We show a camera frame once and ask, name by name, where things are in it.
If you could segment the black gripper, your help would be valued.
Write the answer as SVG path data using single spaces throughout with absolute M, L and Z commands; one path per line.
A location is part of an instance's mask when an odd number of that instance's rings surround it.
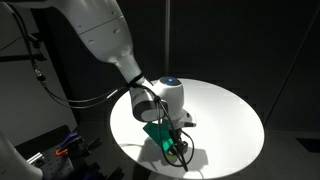
M 188 143 L 181 138 L 182 134 L 184 134 L 184 131 L 181 128 L 169 131 L 169 135 L 173 141 L 173 145 L 169 148 L 169 152 L 179 158 L 184 157 L 188 148 Z

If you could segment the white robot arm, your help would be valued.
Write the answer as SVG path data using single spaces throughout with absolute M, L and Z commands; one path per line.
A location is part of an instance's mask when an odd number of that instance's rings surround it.
M 9 9 L 53 7 L 69 21 L 85 47 L 102 62 L 115 65 L 127 82 L 132 113 L 136 120 L 149 123 L 165 120 L 173 141 L 169 148 L 184 169 L 186 143 L 180 135 L 193 127 L 192 116 L 183 108 L 183 84 L 173 77 L 162 77 L 151 84 L 141 72 L 133 53 L 130 31 L 116 0 L 1 0 Z

